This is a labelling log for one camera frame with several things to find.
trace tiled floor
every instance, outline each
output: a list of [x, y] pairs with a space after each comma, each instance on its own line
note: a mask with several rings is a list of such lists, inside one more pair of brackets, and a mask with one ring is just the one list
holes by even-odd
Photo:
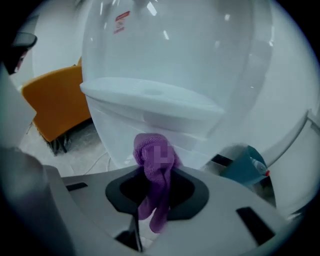
[[115, 170], [93, 123], [70, 135], [71, 143], [67, 153], [54, 156], [51, 149], [40, 136], [37, 128], [31, 125], [20, 144], [20, 149], [42, 164], [59, 170], [62, 177], [94, 174]]

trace orange chair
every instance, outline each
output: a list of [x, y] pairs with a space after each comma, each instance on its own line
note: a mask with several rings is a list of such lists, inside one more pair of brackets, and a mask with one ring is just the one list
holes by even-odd
[[81, 65], [74, 65], [41, 75], [22, 87], [23, 97], [36, 111], [33, 123], [47, 142], [91, 118], [80, 90], [82, 81]]

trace gray plastic panel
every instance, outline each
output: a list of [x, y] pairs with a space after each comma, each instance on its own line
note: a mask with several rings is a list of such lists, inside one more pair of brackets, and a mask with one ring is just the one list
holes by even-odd
[[130, 227], [133, 216], [118, 212], [106, 197], [106, 187], [114, 179], [135, 170], [135, 166], [115, 171], [63, 178], [65, 185], [84, 182], [87, 187], [70, 191], [81, 211], [100, 229], [115, 238]]
[[253, 250], [258, 246], [236, 212], [243, 207], [251, 207], [275, 234], [287, 225], [274, 207], [241, 184], [187, 167], [180, 169], [207, 185], [209, 201], [192, 219], [169, 221], [147, 254], [234, 256]]
[[80, 210], [56, 168], [46, 166], [45, 172], [54, 202], [70, 235], [75, 255], [141, 255], [139, 252], [116, 241]]

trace purple cloth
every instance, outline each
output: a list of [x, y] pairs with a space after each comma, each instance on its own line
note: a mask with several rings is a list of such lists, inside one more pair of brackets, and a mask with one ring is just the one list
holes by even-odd
[[148, 218], [154, 209], [150, 229], [160, 233], [167, 222], [172, 167], [181, 162], [167, 138], [157, 133], [140, 133], [134, 139], [133, 156], [144, 167], [150, 189], [138, 207], [139, 220]]

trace clear plastic dome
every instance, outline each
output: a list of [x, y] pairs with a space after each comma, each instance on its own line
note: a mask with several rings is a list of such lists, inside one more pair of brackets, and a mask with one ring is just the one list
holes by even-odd
[[203, 166], [255, 103], [272, 45], [264, 1], [94, 1], [81, 89], [115, 164], [134, 164], [135, 135], [151, 132]]

